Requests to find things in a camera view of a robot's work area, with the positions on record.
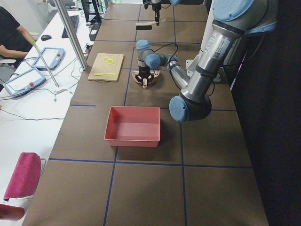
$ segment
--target black backdrop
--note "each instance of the black backdrop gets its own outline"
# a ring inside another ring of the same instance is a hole
[[[301,1],[280,0],[277,20],[232,95],[269,225],[301,226]]]

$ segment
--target black shirt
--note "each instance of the black shirt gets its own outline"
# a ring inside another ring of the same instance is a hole
[[[0,45],[7,49],[28,52],[32,45],[17,30],[19,26],[16,19],[0,7]]]

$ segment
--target black keyboard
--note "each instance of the black keyboard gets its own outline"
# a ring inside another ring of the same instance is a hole
[[[79,25],[79,16],[70,16],[69,17],[70,20],[71,20],[71,24],[74,28],[74,31],[76,33],[77,31],[77,26]],[[68,34],[67,34],[67,31],[66,31],[66,28],[64,28],[64,31],[63,31],[63,34],[62,34],[62,38],[68,38]]]

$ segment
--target black mouse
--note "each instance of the black mouse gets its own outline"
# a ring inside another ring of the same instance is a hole
[[[44,34],[44,35],[42,35],[41,40],[42,40],[42,41],[46,41],[46,40],[51,39],[51,38],[52,38],[52,37],[51,37],[50,35]]]

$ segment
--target white desk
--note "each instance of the white desk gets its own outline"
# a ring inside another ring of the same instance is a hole
[[[69,15],[79,15],[78,11],[69,11]],[[79,17],[79,26],[77,30],[77,37],[81,48],[84,49],[86,43],[92,44],[89,39],[89,29],[86,26],[85,18]],[[65,57],[60,65],[53,71],[56,75],[59,71],[65,68],[71,61],[76,58],[73,47],[69,38],[62,39],[63,23],[60,16],[56,14],[53,20],[49,23],[43,34],[49,34],[52,39],[42,41],[40,38],[37,40],[37,45],[42,50],[44,47],[58,47],[65,49]],[[26,58],[37,57],[38,53],[35,48],[32,48]],[[22,62],[17,68],[15,73],[21,74],[30,67],[26,62]],[[81,66],[78,60],[72,62],[63,71],[55,76],[56,81],[61,87],[71,87],[74,93],[77,82],[81,76]],[[42,118],[64,118],[68,110],[72,94],[68,91],[58,94],[57,101],[54,101],[54,95],[44,89],[49,89],[54,92],[57,88],[48,75],[43,72],[48,79],[36,90],[31,91],[25,96],[11,98],[8,92],[3,89],[0,93],[0,105],[2,109],[23,116],[27,119],[42,119]],[[49,158],[50,152],[53,148],[55,139],[62,125],[63,119],[55,120],[22,120],[21,118],[0,111],[0,198],[2,199],[15,168],[16,162],[21,152],[35,152],[41,158]],[[12,206],[21,206],[28,210],[31,200],[10,199],[9,202],[4,203]],[[0,226],[18,226],[23,222],[24,217],[19,221],[6,221],[0,220]]]

